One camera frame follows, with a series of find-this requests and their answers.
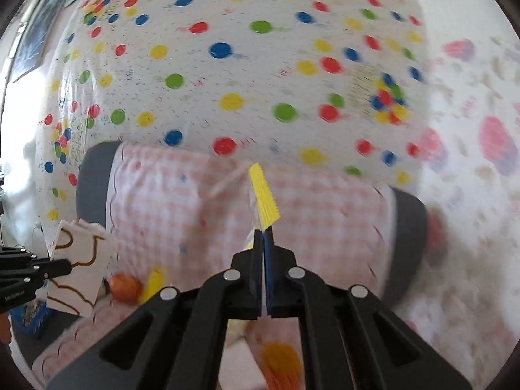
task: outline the orange object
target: orange object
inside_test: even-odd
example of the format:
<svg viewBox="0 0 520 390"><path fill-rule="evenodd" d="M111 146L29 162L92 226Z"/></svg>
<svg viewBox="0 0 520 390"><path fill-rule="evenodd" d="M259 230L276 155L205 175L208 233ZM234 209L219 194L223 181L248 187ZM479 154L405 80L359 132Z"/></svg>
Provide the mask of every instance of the orange object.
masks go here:
<svg viewBox="0 0 520 390"><path fill-rule="evenodd" d="M142 283L130 274L116 274L110 279L110 291L116 301L137 304L142 292Z"/></svg>

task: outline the blue object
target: blue object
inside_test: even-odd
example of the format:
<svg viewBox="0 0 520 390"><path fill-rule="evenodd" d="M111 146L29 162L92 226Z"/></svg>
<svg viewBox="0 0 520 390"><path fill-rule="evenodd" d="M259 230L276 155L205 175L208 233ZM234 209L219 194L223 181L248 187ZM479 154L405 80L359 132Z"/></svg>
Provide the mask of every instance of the blue object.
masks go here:
<svg viewBox="0 0 520 390"><path fill-rule="evenodd" d="M176 147L182 142L182 140L183 134L180 130L170 130L164 138L166 145L169 145L170 147Z"/></svg>
<svg viewBox="0 0 520 390"><path fill-rule="evenodd" d="M191 2L193 2L193 0L177 0L177 1L175 1L175 5L177 7L184 7L184 6L187 6Z"/></svg>
<svg viewBox="0 0 520 390"><path fill-rule="evenodd" d="M303 23L314 23L314 18L309 14L305 12L298 12L296 13L296 17L300 22Z"/></svg>
<svg viewBox="0 0 520 390"><path fill-rule="evenodd" d="M356 50L354 50L353 48L344 48L343 53L345 54L345 57L347 57L350 61L360 61L361 60L358 52Z"/></svg>
<svg viewBox="0 0 520 390"><path fill-rule="evenodd" d="M210 54L216 59L225 59L232 54L231 46L227 43L215 43L210 46Z"/></svg>

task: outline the green dot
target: green dot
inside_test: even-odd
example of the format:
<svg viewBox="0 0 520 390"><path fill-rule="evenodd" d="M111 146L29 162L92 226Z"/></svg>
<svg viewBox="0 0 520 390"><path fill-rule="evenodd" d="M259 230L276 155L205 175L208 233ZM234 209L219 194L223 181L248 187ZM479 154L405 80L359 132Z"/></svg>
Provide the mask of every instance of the green dot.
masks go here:
<svg viewBox="0 0 520 390"><path fill-rule="evenodd" d="M406 58L408 58L408 59L410 59L410 60L415 60L415 57L413 56L412 52L411 52L408 48L403 48L403 49L402 49L402 54L403 54Z"/></svg>
<svg viewBox="0 0 520 390"><path fill-rule="evenodd" d="M329 103L331 103L337 109L342 109L345 106L345 100L341 95L337 93L329 94Z"/></svg>
<svg viewBox="0 0 520 390"><path fill-rule="evenodd" d="M272 108L272 113L281 122L291 122L297 118L296 110L292 105L280 103Z"/></svg>
<svg viewBox="0 0 520 390"><path fill-rule="evenodd" d="M354 166L349 166L349 167L345 167L344 170L343 170L345 173L347 173L348 175L352 175L352 176L357 176L357 177L361 177L362 174L361 174L361 170L357 167L354 167Z"/></svg>
<svg viewBox="0 0 520 390"><path fill-rule="evenodd" d="M179 89L184 83L184 78L180 74L174 73L169 75L164 83L170 89Z"/></svg>
<svg viewBox="0 0 520 390"><path fill-rule="evenodd" d="M269 33L272 31L272 25L265 20L257 20L249 25L252 31L256 33Z"/></svg>
<svg viewBox="0 0 520 390"><path fill-rule="evenodd" d="M87 82L89 77L90 77L90 70L83 71L83 73L80 75L80 84L84 84L85 82Z"/></svg>
<svg viewBox="0 0 520 390"><path fill-rule="evenodd" d="M125 121L126 113L123 109L117 109L112 111L112 115L110 116L110 120L114 124L121 124Z"/></svg>
<svg viewBox="0 0 520 390"><path fill-rule="evenodd" d="M378 18L372 10L368 10L367 8L361 10L361 13L369 20L376 20Z"/></svg>

